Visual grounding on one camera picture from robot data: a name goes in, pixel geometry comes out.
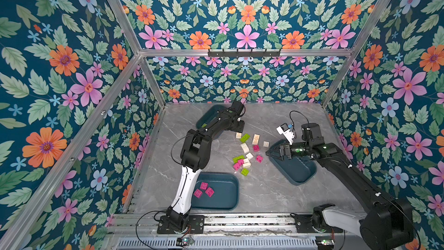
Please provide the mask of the green long lego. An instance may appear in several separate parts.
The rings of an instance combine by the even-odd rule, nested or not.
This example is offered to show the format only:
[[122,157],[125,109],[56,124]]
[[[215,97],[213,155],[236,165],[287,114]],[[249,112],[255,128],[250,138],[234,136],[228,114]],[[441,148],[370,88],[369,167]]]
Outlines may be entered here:
[[249,138],[250,138],[250,135],[249,135],[249,134],[244,134],[244,135],[240,138],[240,142],[241,142],[241,143],[245,143]]

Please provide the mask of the pink lego mid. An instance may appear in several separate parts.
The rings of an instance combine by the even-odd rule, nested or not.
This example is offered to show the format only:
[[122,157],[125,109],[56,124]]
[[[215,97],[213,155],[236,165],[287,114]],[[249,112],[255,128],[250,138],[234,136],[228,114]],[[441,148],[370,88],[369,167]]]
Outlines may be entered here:
[[202,182],[200,185],[200,189],[205,191],[205,190],[207,190],[207,188],[208,188],[208,183]]

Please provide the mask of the pink small lego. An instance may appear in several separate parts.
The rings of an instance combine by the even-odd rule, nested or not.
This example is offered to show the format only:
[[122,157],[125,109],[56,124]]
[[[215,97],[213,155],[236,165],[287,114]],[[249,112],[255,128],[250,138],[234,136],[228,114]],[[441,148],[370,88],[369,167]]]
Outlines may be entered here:
[[210,188],[208,188],[208,189],[205,191],[205,193],[206,193],[209,197],[212,197],[212,196],[214,195],[215,191],[210,187]]

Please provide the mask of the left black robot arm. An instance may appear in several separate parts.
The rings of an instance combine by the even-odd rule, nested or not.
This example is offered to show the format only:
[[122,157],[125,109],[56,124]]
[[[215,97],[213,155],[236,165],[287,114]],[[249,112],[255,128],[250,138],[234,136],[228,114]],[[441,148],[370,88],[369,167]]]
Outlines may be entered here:
[[194,187],[201,171],[209,163],[213,141],[224,131],[243,132],[245,122],[241,118],[245,111],[245,104],[240,101],[234,101],[228,107],[211,108],[201,118],[201,127],[189,130],[182,138],[184,143],[178,162],[182,169],[180,182],[165,215],[174,227],[184,230],[188,225]]

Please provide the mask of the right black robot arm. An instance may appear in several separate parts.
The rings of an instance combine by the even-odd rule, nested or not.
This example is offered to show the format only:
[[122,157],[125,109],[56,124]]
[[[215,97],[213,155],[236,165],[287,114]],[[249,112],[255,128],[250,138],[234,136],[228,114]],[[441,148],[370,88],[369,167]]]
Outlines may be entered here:
[[305,123],[301,128],[302,140],[295,142],[292,126],[284,123],[277,127],[285,138],[273,144],[266,155],[283,175],[294,177],[296,185],[306,183],[314,175],[310,169],[318,163],[338,178],[364,209],[354,212],[334,204],[317,206],[308,219],[313,229],[351,232],[372,250],[392,250],[412,242],[416,229],[410,202],[395,199],[359,172],[339,146],[325,143],[318,124]]

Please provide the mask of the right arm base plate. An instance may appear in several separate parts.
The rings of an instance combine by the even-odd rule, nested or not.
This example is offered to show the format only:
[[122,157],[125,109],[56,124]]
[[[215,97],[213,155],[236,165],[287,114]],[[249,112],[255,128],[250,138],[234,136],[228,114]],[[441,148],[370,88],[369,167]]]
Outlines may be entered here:
[[331,227],[326,224],[319,212],[313,214],[291,213],[296,229],[299,233],[343,233],[340,228]]

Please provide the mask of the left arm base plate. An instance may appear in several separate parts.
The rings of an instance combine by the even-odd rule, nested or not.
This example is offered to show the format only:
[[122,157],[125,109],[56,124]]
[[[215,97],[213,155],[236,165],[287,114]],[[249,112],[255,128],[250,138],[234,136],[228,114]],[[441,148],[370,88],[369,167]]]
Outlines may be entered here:
[[157,234],[202,234],[204,225],[203,215],[189,215],[178,221],[163,215],[158,223]]

